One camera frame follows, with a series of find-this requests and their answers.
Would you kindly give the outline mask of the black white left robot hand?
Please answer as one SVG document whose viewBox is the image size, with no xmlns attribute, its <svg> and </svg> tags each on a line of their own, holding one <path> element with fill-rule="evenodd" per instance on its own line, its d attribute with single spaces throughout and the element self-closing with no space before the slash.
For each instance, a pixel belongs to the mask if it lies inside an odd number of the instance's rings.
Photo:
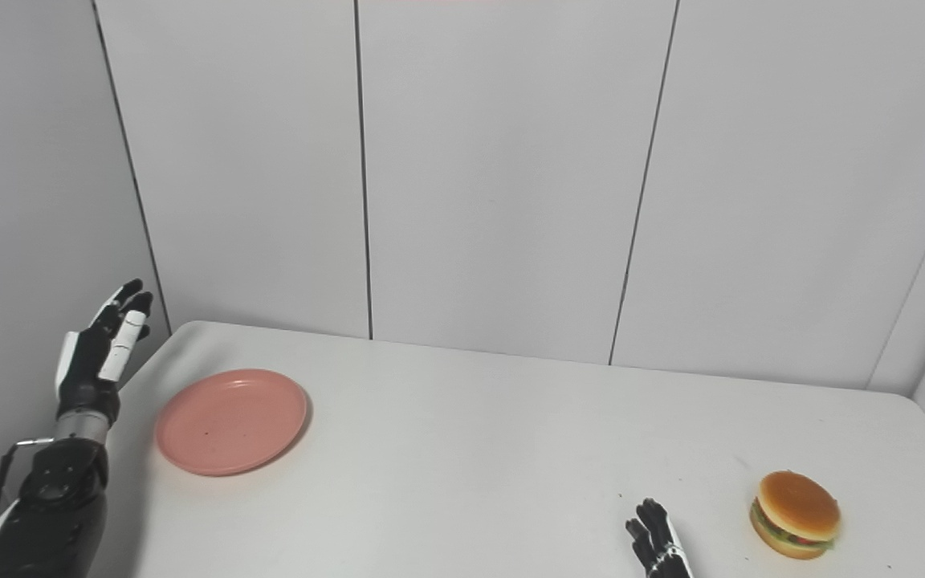
<svg viewBox="0 0 925 578">
<path fill-rule="evenodd" d="M 119 381 L 133 348 L 150 333 L 152 303 L 142 279 L 131 279 L 105 300 L 87 328 L 65 335 L 56 366 L 56 420 L 91 411 L 115 424 Z"/>
</svg>

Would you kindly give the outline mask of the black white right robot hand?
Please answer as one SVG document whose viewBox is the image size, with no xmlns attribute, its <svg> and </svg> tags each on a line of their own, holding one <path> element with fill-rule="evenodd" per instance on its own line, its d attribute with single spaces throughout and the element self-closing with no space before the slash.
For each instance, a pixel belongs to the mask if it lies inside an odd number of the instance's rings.
<svg viewBox="0 0 925 578">
<path fill-rule="evenodd" d="M 636 515 L 626 520 L 625 529 L 646 577 L 694 577 L 689 556 L 661 503 L 645 498 L 636 506 Z"/>
</svg>

